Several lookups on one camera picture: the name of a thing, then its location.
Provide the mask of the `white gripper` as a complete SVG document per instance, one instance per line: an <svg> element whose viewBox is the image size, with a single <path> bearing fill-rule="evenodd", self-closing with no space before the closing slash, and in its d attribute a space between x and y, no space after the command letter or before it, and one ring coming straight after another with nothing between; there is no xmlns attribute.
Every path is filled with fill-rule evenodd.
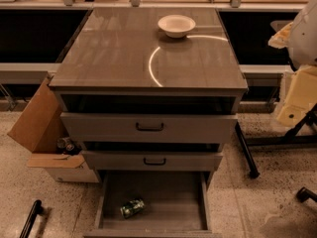
<svg viewBox="0 0 317 238"><path fill-rule="evenodd" d="M316 103L317 66L302 65L291 77L290 86L276 120L286 127L293 127Z"/></svg>

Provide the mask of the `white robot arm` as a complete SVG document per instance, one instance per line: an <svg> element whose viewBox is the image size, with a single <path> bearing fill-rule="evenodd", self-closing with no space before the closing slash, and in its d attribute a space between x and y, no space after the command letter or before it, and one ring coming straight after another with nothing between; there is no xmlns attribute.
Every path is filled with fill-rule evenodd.
<svg viewBox="0 0 317 238"><path fill-rule="evenodd" d="M317 0L309 0L295 19L273 35L268 44L287 48L296 72L276 120L293 127L317 103Z"/></svg>

